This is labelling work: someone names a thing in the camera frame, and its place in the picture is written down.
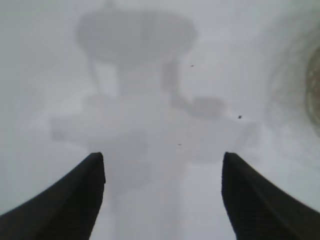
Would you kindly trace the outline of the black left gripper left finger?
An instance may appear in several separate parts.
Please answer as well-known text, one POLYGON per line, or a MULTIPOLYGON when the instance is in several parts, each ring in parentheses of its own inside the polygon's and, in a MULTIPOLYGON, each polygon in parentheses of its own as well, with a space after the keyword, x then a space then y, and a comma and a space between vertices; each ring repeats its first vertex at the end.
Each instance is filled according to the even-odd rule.
POLYGON ((88 240, 105 190, 104 158, 91 153, 43 192, 0 216, 2 240, 88 240))

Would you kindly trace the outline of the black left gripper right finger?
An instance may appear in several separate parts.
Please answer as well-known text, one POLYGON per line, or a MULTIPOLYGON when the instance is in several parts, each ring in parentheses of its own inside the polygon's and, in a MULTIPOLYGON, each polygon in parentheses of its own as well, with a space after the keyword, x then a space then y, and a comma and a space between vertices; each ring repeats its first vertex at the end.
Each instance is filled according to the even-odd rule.
POLYGON ((221 196, 238 240, 318 240, 320 214, 225 152, 221 196))

